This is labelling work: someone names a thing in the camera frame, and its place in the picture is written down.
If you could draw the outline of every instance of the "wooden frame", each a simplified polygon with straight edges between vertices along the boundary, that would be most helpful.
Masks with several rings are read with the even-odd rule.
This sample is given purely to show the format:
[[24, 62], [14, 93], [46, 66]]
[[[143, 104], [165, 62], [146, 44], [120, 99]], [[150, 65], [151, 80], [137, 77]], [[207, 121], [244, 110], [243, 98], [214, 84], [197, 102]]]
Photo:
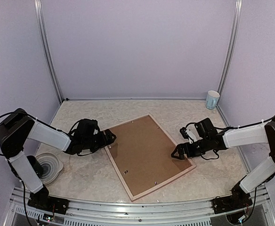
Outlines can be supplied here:
[[[154, 119], [154, 117], [153, 117], [151, 114], [147, 114], [147, 115], [144, 115], [144, 116], [141, 116], [141, 117], [132, 119], [132, 120], [128, 120], [128, 121], [119, 123], [119, 124], [117, 124], [117, 125], [115, 125], [115, 126], [113, 126], [113, 127], [117, 127], [117, 126], [123, 125], [123, 124], [125, 124], [125, 123], [132, 122], [132, 121], [134, 121], [134, 120], [138, 120], [138, 119], [141, 119], [141, 118], [144, 118], [144, 117], [147, 117], [147, 116], [150, 116], [150, 117], [151, 117], [151, 119], [160, 127], [160, 129], [167, 135], [167, 137], [171, 140], [171, 142], [176, 146], [177, 144], [176, 144], [176, 142], [174, 141], [174, 139], [167, 133], [166, 130], [164, 130], [164, 129], [162, 128], [162, 126], [160, 126], [160, 124]], [[129, 198], [130, 198], [130, 200], [131, 200], [132, 202], [134, 202], [134, 201], [136, 201], [136, 200], [138, 200], [138, 199], [140, 199], [140, 198], [142, 198], [142, 197], [144, 197], [144, 196], [146, 196], [146, 195], [149, 195], [149, 194], [151, 194], [152, 192], [154, 192], [154, 191], [156, 191], [156, 190], [159, 190], [160, 188], [162, 188], [162, 187], [164, 187], [164, 186], [170, 184], [171, 182], [173, 182], [173, 181], [179, 179], [180, 177], [182, 177], [183, 175], [185, 175], [186, 173], [190, 172], [191, 170], [193, 170], [193, 169], [196, 167], [195, 164], [193, 163], [193, 161], [192, 161], [191, 159], [189, 159], [188, 161], [191, 163], [191, 166], [188, 167], [187, 169], [185, 169], [185, 170], [181, 171], [180, 173], [178, 173], [178, 174], [172, 176], [171, 178], [169, 178], [169, 179], [165, 180], [164, 182], [162, 182], [162, 183], [156, 185], [155, 187], [152, 187], [152, 188], [150, 188], [150, 189], [148, 189], [148, 190], [146, 190], [146, 191], [144, 191], [144, 192], [142, 192], [142, 193], [139, 193], [139, 194], [137, 194], [137, 195], [133, 195], [133, 194], [131, 193], [131, 191], [130, 191], [128, 185], [126, 184], [126, 182], [125, 182], [125, 180], [124, 180], [124, 178], [123, 178], [123, 176], [122, 176], [122, 173], [119, 171], [119, 168], [118, 168], [117, 164], [115, 163], [115, 161], [114, 161], [114, 159], [113, 159], [113, 157], [112, 157], [112, 155], [111, 155], [111, 153], [110, 153], [109, 146], [106, 146], [106, 147], [105, 147], [105, 150], [106, 150], [106, 153], [107, 153], [107, 155], [108, 155], [108, 157], [109, 157], [109, 159], [110, 159], [110, 161], [111, 161], [111, 163], [112, 163], [112, 165], [113, 165], [113, 167], [114, 167], [115, 172], [117, 173], [117, 175], [118, 175], [118, 177], [119, 177], [119, 179], [120, 179], [120, 181], [121, 181], [123, 187], [124, 187], [125, 190], [126, 190], [126, 193], [128, 194], [128, 196], [129, 196]]]

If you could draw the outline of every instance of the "marble tabletop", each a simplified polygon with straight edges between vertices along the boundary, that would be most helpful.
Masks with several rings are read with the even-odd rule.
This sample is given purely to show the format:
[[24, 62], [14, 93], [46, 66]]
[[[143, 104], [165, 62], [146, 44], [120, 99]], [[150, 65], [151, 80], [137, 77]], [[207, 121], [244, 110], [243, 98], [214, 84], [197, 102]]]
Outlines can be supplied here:
[[[64, 101], [51, 125], [68, 132], [76, 121], [88, 118], [96, 119], [100, 129], [107, 129], [148, 113], [177, 143], [186, 142], [179, 129], [188, 122], [209, 117], [215, 126], [224, 127], [217, 110], [206, 109], [204, 101], [185, 100]], [[197, 134], [193, 126], [191, 131]], [[130, 202], [104, 149], [79, 157], [41, 144], [36, 155], [41, 153], [53, 153], [64, 164], [58, 178], [47, 185], [51, 195], [91, 201]], [[230, 194], [231, 188], [246, 175], [246, 171], [235, 148], [219, 151], [219, 155], [219, 159], [210, 161], [193, 158], [196, 164], [194, 170], [136, 202], [188, 201]], [[215, 155], [208, 152], [205, 157]]]

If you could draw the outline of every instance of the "corkboard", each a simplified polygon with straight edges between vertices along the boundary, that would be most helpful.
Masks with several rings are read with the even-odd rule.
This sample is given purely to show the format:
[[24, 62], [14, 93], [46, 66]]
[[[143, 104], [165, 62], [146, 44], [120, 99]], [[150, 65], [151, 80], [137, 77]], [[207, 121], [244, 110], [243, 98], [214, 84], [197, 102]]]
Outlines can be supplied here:
[[191, 160], [171, 158], [176, 144], [150, 115], [110, 130], [117, 139], [105, 149], [132, 201], [195, 168]]

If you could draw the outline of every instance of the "light blue mug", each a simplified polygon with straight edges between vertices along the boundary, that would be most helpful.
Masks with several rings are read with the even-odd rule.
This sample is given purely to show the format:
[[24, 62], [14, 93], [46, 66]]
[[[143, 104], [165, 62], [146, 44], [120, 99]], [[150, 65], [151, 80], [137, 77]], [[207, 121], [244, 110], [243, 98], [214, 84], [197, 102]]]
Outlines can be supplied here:
[[206, 107], [209, 110], [213, 110], [219, 100], [220, 94], [216, 91], [210, 90], [207, 95], [207, 100], [206, 100]]

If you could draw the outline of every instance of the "robotic arm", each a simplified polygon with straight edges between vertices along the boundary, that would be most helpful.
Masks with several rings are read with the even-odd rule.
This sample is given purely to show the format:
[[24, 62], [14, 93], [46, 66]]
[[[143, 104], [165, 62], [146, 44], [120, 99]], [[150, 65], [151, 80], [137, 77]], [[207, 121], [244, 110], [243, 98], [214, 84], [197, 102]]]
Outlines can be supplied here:
[[67, 154], [79, 154], [84, 149], [92, 153], [112, 144], [116, 136], [109, 130], [100, 131], [96, 120], [82, 119], [76, 129], [65, 133], [31, 117], [19, 108], [0, 123], [0, 148], [12, 172], [30, 190], [29, 206], [65, 214], [68, 200], [51, 197], [39, 177], [43, 169], [34, 156], [26, 157], [23, 145], [32, 139], [52, 146]]
[[[225, 129], [220, 133], [217, 132], [209, 118], [194, 125], [202, 139], [177, 145], [171, 154], [173, 158], [184, 160], [184, 155], [188, 158], [197, 157], [204, 155], [209, 150], [214, 150], [217, 153], [219, 150], [240, 145], [269, 144], [269, 156], [233, 187], [232, 195], [212, 201], [216, 214], [252, 205], [249, 193], [275, 176], [275, 117], [268, 122], [237, 129]], [[183, 127], [180, 133], [184, 138], [191, 140], [190, 131], [187, 128]]]

